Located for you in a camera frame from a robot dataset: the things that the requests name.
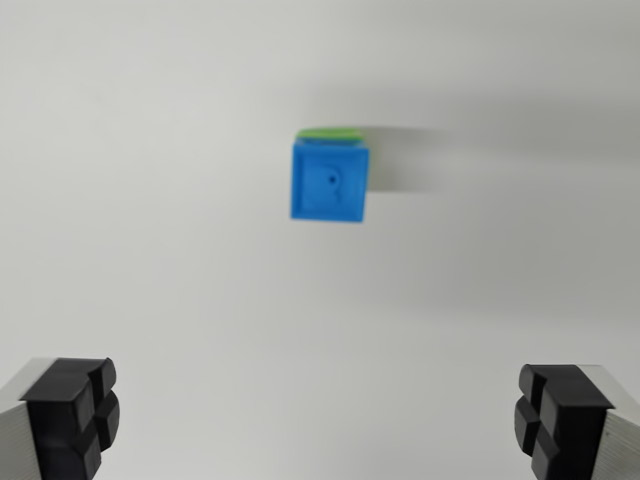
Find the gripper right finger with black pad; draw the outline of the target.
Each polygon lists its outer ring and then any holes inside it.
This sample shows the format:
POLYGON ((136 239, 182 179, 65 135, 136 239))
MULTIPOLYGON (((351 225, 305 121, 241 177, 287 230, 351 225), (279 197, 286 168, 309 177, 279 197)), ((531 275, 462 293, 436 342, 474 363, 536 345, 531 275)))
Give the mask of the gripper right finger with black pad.
POLYGON ((600 365, 526 364, 514 410, 538 479, 637 479, 639 402, 600 365))

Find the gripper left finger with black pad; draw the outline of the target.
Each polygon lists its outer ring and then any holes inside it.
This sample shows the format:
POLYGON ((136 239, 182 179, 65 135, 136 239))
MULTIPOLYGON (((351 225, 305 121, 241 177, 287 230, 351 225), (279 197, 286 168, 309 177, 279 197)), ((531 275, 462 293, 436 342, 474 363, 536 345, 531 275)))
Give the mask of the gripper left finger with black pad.
POLYGON ((33 358, 1 387, 1 477, 92 479, 120 422, 109 358, 33 358))

